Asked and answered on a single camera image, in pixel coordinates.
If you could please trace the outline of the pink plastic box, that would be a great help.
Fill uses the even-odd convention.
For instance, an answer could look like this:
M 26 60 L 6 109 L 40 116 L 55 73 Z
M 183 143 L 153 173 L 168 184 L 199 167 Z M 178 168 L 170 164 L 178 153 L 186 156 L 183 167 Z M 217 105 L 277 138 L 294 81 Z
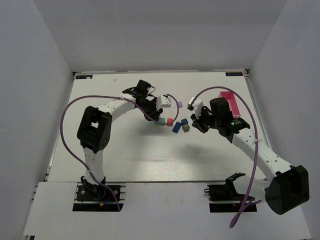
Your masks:
M 221 91 L 219 93 L 220 98 L 225 98 L 229 104 L 230 111 L 234 118 L 240 118 L 240 110 L 236 101 L 235 95 L 230 91 Z

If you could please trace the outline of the red wood cube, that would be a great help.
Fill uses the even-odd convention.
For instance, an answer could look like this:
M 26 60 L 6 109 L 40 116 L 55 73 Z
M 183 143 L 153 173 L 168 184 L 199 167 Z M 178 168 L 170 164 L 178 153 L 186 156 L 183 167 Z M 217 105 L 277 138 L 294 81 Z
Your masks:
M 172 127 L 173 126 L 173 122 L 174 122 L 174 120 L 172 118 L 168 118 L 167 119 L 167 126 L 168 127 Z

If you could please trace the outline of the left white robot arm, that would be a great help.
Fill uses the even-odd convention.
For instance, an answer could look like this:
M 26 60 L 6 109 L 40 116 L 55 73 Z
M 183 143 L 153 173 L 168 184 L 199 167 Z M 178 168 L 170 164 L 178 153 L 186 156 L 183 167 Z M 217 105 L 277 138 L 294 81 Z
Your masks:
M 148 121 L 160 119 L 163 109 L 157 106 L 157 98 L 149 93 L 152 85 L 139 80 L 137 86 L 122 93 L 126 99 L 114 99 L 99 107 L 88 106 L 82 116 L 77 138 L 83 148 L 85 164 L 89 169 L 81 177 L 81 183 L 98 200 L 103 198 L 106 183 L 103 171 L 103 151 L 111 137 L 112 122 L 137 107 L 145 112 Z

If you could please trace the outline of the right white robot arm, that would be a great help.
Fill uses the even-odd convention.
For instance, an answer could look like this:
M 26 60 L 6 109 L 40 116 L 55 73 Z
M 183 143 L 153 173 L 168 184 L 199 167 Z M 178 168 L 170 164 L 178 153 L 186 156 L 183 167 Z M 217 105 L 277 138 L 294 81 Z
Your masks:
M 231 144 L 242 150 L 263 172 L 266 180 L 254 179 L 250 196 L 265 201 L 278 215 L 310 199 L 309 173 L 279 157 L 264 142 L 258 141 L 250 125 L 230 110 L 223 97 L 210 100 L 207 108 L 201 99 L 192 97 L 187 108 L 192 111 L 192 126 L 202 133 L 217 130 Z

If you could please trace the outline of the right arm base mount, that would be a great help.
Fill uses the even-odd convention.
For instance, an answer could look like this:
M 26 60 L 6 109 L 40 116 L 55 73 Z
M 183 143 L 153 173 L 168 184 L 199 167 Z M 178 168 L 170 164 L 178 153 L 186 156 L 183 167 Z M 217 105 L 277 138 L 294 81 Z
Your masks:
M 210 184 L 204 189 L 208 195 L 210 213 L 237 213 L 245 198 L 230 190 L 226 184 Z

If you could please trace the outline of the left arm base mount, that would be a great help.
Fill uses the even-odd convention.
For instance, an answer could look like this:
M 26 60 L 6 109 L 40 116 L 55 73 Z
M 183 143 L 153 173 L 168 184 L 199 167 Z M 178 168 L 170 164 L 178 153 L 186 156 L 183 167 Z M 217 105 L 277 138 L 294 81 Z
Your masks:
M 73 201 L 73 212 L 119 212 L 123 208 L 126 196 L 126 185 L 109 185 L 113 194 L 116 196 L 118 204 L 113 194 L 108 190 L 102 190 L 99 195 L 86 189 L 81 183 L 77 184 Z

